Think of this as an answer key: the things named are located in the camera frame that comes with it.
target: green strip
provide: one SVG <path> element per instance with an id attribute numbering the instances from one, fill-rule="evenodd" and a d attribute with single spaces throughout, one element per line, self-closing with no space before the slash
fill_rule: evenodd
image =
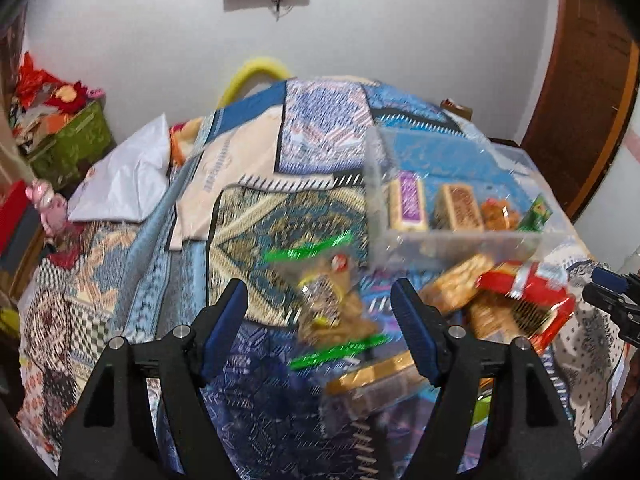
<path id="1" fill-rule="evenodd" d="M 351 341 L 346 345 L 334 346 L 327 350 L 296 357 L 289 363 L 289 368 L 292 370 L 302 370 L 302 368 L 309 366 L 316 366 L 327 361 L 335 361 L 336 359 L 356 355 L 374 346 L 388 343 L 389 341 L 391 341 L 391 338 L 383 334 L 377 334 L 359 341 Z"/>
<path id="2" fill-rule="evenodd" d="M 304 260 L 305 258 L 313 258 L 321 251 L 332 249 L 343 244 L 350 244 L 352 241 L 353 235 L 351 231 L 345 231 L 341 235 L 327 238 L 317 244 L 309 244 L 295 249 L 268 251 L 264 253 L 264 261 L 269 263 L 282 260 Z"/>

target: wooden door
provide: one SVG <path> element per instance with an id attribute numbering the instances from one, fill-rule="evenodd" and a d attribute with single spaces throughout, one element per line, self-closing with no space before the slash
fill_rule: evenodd
<path id="1" fill-rule="evenodd" d="M 638 75 L 638 48 L 608 0 L 560 0 L 538 105 L 522 141 L 574 219 L 622 140 Z"/>

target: white pillow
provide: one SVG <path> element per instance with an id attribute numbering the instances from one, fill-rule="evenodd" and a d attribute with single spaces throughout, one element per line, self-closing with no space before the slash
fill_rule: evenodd
<path id="1" fill-rule="evenodd" d="M 170 156 L 162 114 L 95 163 L 69 199 L 69 219 L 142 222 L 166 191 Z"/>

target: pink pig toy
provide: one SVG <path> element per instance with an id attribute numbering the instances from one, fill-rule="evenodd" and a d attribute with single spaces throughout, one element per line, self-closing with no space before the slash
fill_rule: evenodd
<path id="1" fill-rule="evenodd" d="M 40 213 L 40 221 L 47 237 L 54 238 L 62 234 L 69 224 L 65 198 L 53 191 L 50 182 L 40 179 L 34 180 L 24 192 Z"/>

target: silver bolt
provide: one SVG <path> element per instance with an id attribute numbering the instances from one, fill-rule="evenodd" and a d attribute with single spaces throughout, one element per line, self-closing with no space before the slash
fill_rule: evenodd
<path id="1" fill-rule="evenodd" d="M 526 337 L 520 336 L 514 339 L 513 341 L 516 343 L 516 346 L 520 350 L 528 350 L 529 348 L 531 348 L 531 343 Z"/>
<path id="2" fill-rule="evenodd" d="M 175 335 L 178 339 L 182 339 L 187 337 L 191 332 L 191 328 L 188 325 L 178 325 L 172 330 L 172 334 Z"/>
<path id="3" fill-rule="evenodd" d="M 117 350 L 122 345 L 124 345 L 124 338 L 120 337 L 120 336 L 113 337 L 109 341 L 109 348 L 111 348 L 113 350 Z"/>
<path id="4" fill-rule="evenodd" d="M 449 335 L 455 339 L 462 339 L 466 335 L 466 330 L 460 325 L 450 326 Z"/>

